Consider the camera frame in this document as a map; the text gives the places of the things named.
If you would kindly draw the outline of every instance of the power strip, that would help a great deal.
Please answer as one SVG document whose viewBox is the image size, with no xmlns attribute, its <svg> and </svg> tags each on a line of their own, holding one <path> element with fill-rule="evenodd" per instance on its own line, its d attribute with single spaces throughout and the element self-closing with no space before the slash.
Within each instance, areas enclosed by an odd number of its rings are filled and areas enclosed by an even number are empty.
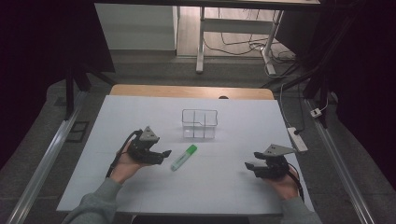
<svg viewBox="0 0 396 224">
<path fill-rule="evenodd" d="M 297 150 L 299 152 L 305 152 L 308 150 L 306 147 L 303 138 L 299 134 L 295 134 L 294 132 L 296 131 L 295 128 L 288 128 L 289 136 L 291 140 L 293 141 L 293 144 L 297 147 Z"/>
</svg>

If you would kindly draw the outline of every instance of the white cabinet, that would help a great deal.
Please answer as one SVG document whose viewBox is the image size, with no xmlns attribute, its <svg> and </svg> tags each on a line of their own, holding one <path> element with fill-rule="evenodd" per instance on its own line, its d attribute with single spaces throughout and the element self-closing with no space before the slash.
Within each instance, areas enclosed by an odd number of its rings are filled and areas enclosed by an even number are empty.
<svg viewBox="0 0 396 224">
<path fill-rule="evenodd" d="M 175 50 L 177 7 L 95 4 L 109 49 Z"/>
</svg>

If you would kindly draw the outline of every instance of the table leg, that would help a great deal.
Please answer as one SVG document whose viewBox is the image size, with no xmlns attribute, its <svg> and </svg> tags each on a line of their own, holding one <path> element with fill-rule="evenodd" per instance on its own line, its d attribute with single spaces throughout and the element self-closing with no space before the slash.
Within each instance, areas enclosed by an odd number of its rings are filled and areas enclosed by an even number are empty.
<svg viewBox="0 0 396 224">
<path fill-rule="evenodd" d="M 205 8 L 201 7 L 201 19 L 199 29 L 199 44 L 197 54 L 196 73 L 202 74 L 204 72 L 204 28 L 205 28 Z"/>
<path fill-rule="evenodd" d="M 265 45 L 265 48 L 262 49 L 262 57 L 264 58 L 265 67 L 267 68 L 269 76 L 273 76 L 273 75 L 276 74 L 276 71 L 275 71 L 274 66 L 273 66 L 273 64 L 271 62 L 271 58 L 269 56 L 269 53 L 270 53 L 270 50 L 271 50 L 271 45 L 272 45 L 272 43 L 274 41 L 274 38 L 275 38 L 275 34 L 276 34 L 277 27 L 278 27 L 279 22 L 280 22 L 280 18 L 282 17 L 282 13 L 283 13 L 283 11 L 278 11 L 278 13 L 276 15 L 276 18 L 275 18 L 275 20 L 273 22 L 273 26 L 272 26 L 271 32 L 270 32 L 270 34 L 268 36 L 267 44 Z"/>
</svg>

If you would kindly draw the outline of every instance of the cable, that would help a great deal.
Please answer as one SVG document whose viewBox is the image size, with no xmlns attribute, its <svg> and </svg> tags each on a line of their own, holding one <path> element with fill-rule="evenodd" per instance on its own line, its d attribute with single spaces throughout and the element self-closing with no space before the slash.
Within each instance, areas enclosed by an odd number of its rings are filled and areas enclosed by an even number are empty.
<svg viewBox="0 0 396 224">
<path fill-rule="evenodd" d="M 280 51 L 280 52 L 277 54 L 277 57 L 274 55 L 274 53 L 273 53 L 272 50 L 270 50 L 270 52 L 271 52 L 271 56 L 270 56 L 271 59 L 274 59 L 274 62 L 276 62 L 276 63 L 294 63 L 294 62 L 297 61 L 295 58 L 293 58 L 293 59 L 290 59 L 290 58 L 288 58 L 288 59 L 282 59 L 282 58 L 279 57 L 279 55 L 280 55 L 281 53 L 291 52 L 291 50 L 283 50 L 283 51 Z"/>
<path fill-rule="evenodd" d="M 290 123 L 288 122 L 288 119 L 285 116 L 285 110 L 283 109 L 283 103 L 282 103 L 282 91 L 283 91 L 283 85 L 285 85 L 285 83 L 282 84 L 282 86 L 280 87 L 280 110 L 282 111 L 282 116 L 283 119 L 286 121 L 286 123 L 289 125 L 289 127 L 291 128 Z"/>
<path fill-rule="evenodd" d="M 264 65 L 264 72 L 268 77 L 272 77 L 272 78 L 283 78 L 283 77 L 294 77 L 295 75 L 292 75 L 292 73 L 297 70 L 300 65 L 297 64 L 297 62 L 295 62 L 294 64 L 292 64 L 284 73 L 282 73 L 279 76 L 271 76 L 268 71 L 267 71 L 267 64 L 269 63 L 269 61 Z M 268 85 L 270 82 L 265 83 L 264 85 L 261 86 L 261 89 L 264 88 L 266 85 Z"/>
<path fill-rule="evenodd" d="M 320 109 L 320 111 L 326 109 L 328 104 L 329 104 L 329 97 L 326 97 L 326 105 L 322 109 Z"/>
<path fill-rule="evenodd" d="M 275 14 L 276 14 L 276 10 L 274 10 L 274 14 L 273 14 L 273 22 L 275 22 Z"/>
<path fill-rule="evenodd" d="M 303 186 L 301 185 L 301 182 L 295 175 L 293 175 L 290 171 L 288 171 L 288 175 L 291 177 L 291 179 L 294 180 L 294 182 L 297 185 L 298 191 L 300 193 L 301 199 L 304 201 L 304 191 L 303 191 Z"/>
<path fill-rule="evenodd" d="M 293 166 L 291 163 L 289 163 L 289 166 L 291 166 L 293 169 L 294 169 L 294 171 L 296 172 L 296 174 L 297 174 L 297 178 L 299 178 L 300 179 L 300 174 L 298 173 L 298 170 L 296 169 L 296 167 L 295 166 Z"/>
<path fill-rule="evenodd" d="M 301 113 L 301 120 L 303 122 L 303 128 L 300 130 L 296 130 L 294 134 L 298 134 L 305 130 L 305 120 L 304 120 L 304 113 L 303 113 L 303 106 L 301 105 L 301 97 L 300 97 L 300 83 L 297 85 L 297 92 L 298 92 L 298 103 L 300 105 L 300 113 Z"/>
<path fill-rule="evenodd" d="M 250 10 L 249 10 L 249 14 L 248 14 L 246 20 L 247 20 L 247 19 L 250 19 L 250 16 L 251 16 L 251 14 L 252 14 L 252 11 L 253 11 L 253 9 L 250 9 Z M 259 14 L 260 14 L 260 10 L 257 11 L 256 20 L 259 18 Z M 220 8 L 219 8 L 219 7 L 218 7 L 218 16 L 219 16 L 219 19 L 222 18 L 221 11 L 220 11 Z M 252 40 L 251 38 L 253 37 L 253 35 L 250 35 L 250 38 L 249 38 L 249 40 L 247 40 L 247 41 L 226 43 L 225 40 L 224 40 L 223 33 L 220 33 L 220 35 L 221 35 L 221 41 L 223 42 L 224 45 L 236 45 L 236 44 L 246 44 L 246 43 L 248 43 L 248 44 L 249 44 L 249 47 L 250 47 L 251 49 L 252 49 L 251 45 L 254 45 L 254 44 L 259 45 L 259 46 L 253 47 L 254 49 L 256 49 L 257 47 L 265 46 L 264 43 L 255 43 L 255 42 L 256 42 L 256 41 L 264 41 L 264 40 L 267 40 L 267 39 L 268 39 L 268 38 L 262 38 L 262 39 Z"/>
<path fill-rule="evenodd" d="M 204 44 L 205 44 L 205 46 L 206 46 L 207 48 L 212 49 L 212 48 L 210 48 L 210 47 L 206 44 L 205 39 L 204 39 Z M 232 52 L 229 52 L 229 51 L 226 51 L 226 50 L 223 50 L 223 49 L 212 49 L 212 50 L 221 51 L 221 52 L 228 53 L 228 54 L 232 54 L 232 55 L 243 55 L 243 54 L 247 54 L 247 53 L 253 51 L 254 49 L 250 49 L 250 50 L 248 50 L 248 51 L 246 51 L 246 52 L 242 52 L 242 53 L 232 53 Z"/>
<path fill-rule="evenodd" d="M 117 163 L 119 163 L 120 157 L 123 153 L 122 152 L 123 149 L 126 147 L 126 145 L 128 144 L 129 140 L 132 138 L 132 136 L 134 136 L 135 134 L 137 134 L 137 131 L 134 131 L 133 133 L 129 134 L 129 136 L 126 138 L 124 144 L 122 145 L 122 147 L 120 148 L 120 150 L 117 152 L 116 158 L 114 158 L 114 161 L 111 162 L 110 164 L 110 168 L 108 168 L 106 177 L 110 177 L 111 173 L 113 172 L 113 169 L 116 167 Z"/>
</svg>

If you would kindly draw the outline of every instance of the black curtain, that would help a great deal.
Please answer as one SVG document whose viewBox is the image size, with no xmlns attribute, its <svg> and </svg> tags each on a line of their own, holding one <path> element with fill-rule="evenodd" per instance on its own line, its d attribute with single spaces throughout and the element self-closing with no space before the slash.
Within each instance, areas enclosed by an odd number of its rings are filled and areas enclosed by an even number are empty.
<svg viewBox="0 0 396 224">
<path fill-rule="evenodd" d="M 0 13 L 1 165 L 46 102 L 47 88 L 86 63 L 114 71 L 90 1 L 3 1 Z"/>
<path fill-rule="evenodd" d="M 330 89 L 339 98 L 339 119 L 396 189 L 395 10 L 392 0 L 366 2 L 335 52 Z"/>
</svg>

